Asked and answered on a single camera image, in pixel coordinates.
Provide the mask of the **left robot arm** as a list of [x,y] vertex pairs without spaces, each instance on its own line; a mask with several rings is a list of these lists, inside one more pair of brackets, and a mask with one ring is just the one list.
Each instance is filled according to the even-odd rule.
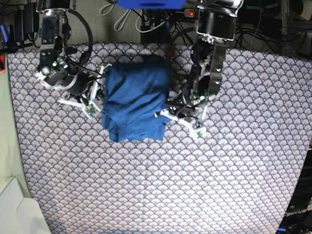
[[189,3],[198,9],[195,26],[174,35],[168,48],[171,49],[182,35],[197,34],[190,50],[193,61],[190,73],[183,75],[175,71],[170,53],[166,54],[168,68],[178,84],[177,97],[166,101],[166,105],[177,117],[187,116],[196,107],[220,97],[226,42],[234,40],[236,18],[243,6],[241,0],[196,0]]

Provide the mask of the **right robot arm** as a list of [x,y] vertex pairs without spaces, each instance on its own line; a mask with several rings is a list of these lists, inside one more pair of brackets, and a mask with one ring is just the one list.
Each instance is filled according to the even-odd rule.
[[[78,101],[86,101],[83,96],[91,84],[91,78],[83,71],[93,50],[91,28],[83,16],[70,6],[68,0],[40,0],[37,13],[42,13],[42,24],[39,29],[41,41],[37,80],[48,89],[69,93]],[[73,61],[71,54],[77,53],[75,47],[68,45],[71,27],[67,14],[71,14],[84,25],[88,36],[88,49],[79,61]]]

